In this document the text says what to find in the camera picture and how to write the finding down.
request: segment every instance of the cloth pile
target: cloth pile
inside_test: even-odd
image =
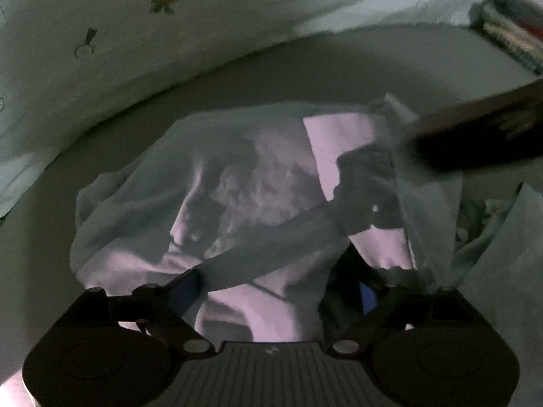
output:
[[[525,68],[543,74],[543,7],[528,0],[490,0],[477,28]]]
[[[325,298],[354,247],[389,285],[457,287],[520,360],[511,405],[543,405],[543,198],[461,202],[461,175],[401,145],[415,119],[389,95],[188,116],[80,192],[72,271],[126,295],[196,267],[206,291],[184,319],[215,347],[316,341],[362,314]]]

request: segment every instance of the crumpled fabric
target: crumpled fabric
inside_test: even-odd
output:
[[[315,133],[323,129],[311,129],[308,121],[345,118],[355,120],[349,136],[367,136],[369,147],[344,136],[356,157],[327,155],[326,139],[337,137],[330,132],[319,152]],[[433,189],[428,179],[420,186],[398,182],[401,150],[387,136],[405,123],[405,110],[390,96],[363,106],[281,103],[188,116],[129,166],[101,175],[78,195],[72,271],[87,288],[125,295],[198,268],[207,292],[184,319],[215,347],[321,339],[318,306],[350,242],[351,224],[378,229],[358,248],[392,284],[418,289],[427,279],[413,278],[420,264],[434,284],[434,258],[427,255],[434,248],[439,261],[450,260],[454,226],[431,206],[445,197],[455,220],[461,179],[452,181],[458,191],[450,197],[439,182]],[[323,157],[339,167],[330,202],[319,169]],[[383,199],[379,210],[367,193]],[[378,228],[388,214],[397,219],[394,228]],[[431,248],[421,246],[428,225],[439,235]],[[410,281],[391,273],[390,249],[404,256],[399,270]]]
[[[498,230],[458,290],[519,359],[520,380],[509,405],[542,406],[543,197],[523,185],[505,217],[498,216]]]

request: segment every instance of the ridged surface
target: ridged surface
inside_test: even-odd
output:
[[[357,362],[333,359],[316,343],[228,343],[188,362],[149,407],[396,407]]]

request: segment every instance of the white cloth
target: white cloth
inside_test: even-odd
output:
[[[0,217],[83,132],[157,92],[317,32],[465,25],[481,0],[151,1],[0,0]]]
[[[381,122],[354,113],[306,118],[320,182],[336,218],[390,285],[431,293],[447,284],[460,174],[436,177],[401,145],[416,115],[387,95]]]
[[[542,280],[543,198],[524,185],[458,287],[519,359],[520,380],[511,407],[543,406]]]
[[[199,265],[211,292],[185,319],[216,346],[223,340],[320,339],[318,305],[330,269],[349,242],[349,216],[342,210],[357,206],[351,199],[368,190],[360,190],[363,185],[357,182],[341,183],[352,194],[338,194],[327,204],[325,178],[312,151],[322,129],[308,123],[317,118],[326,126],[329,120],[354,119],[353,139],[371,138],[374,132],[386,136],[389,124],[399,128],[405,123],[401,114],[394,115],[397,108],[397,101],[387,97],[366,107],[283,103],[180,120],[134,163],[101,175],[79,194],[71,268],[86,287],[119,295],[144,283],[166,284]],[[386,119],[378,114],[386,111]],[[306,128],[304,118],[310,117]],[[322,134],[317,161],[328,157],[327,148],[338,137]],[[343,136],[342,142],[364,152],[360,146],[370,140],[347,142]],[[378,154],[386,154],[386,143],[378,142]],[[329,155],[331,161],[337,156]],[[338,166],[348,179],[354,173],[357,180],[370,179],[371,192],[378,193],[375,187],[384,184],[387,197],[395,195],[394,175],[382,176],[372,155],[354,159],[347,171]],[[459,179],[457,187],[460,196]],[[405,191],[404,196],[412,194]],[[454,204],[455,196],[447,203]],[[382,206],[400,215],[397,202]],[[433,219],[436,228],[444,227],[431,209],[417,212]],[[357,219],[367,222],[373,214],[361,208]],[[396,251],[409,252],[402,217],[393,223],[399,239],[370,236],[381,242],[370,262],[384,271],[389,265],[382,259],[390,256],[379,250],[392,244]],[[421,228],[414,229],[420,233]],[[454,227],[440,240],[454,242]]]

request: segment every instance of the dark object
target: dark object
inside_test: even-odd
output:
[[[507,164],[543,155],[543,80],[426,116],[407,145],[438,171]]]
[[[330,347],[225,342],[216,352],[168,308],[181,315],[201,288],[190,270],[131,296],[84,292],[26,358],[36,405],[505,407],[517,386],[517,358],[455,290],[377,289],[378,306]]]

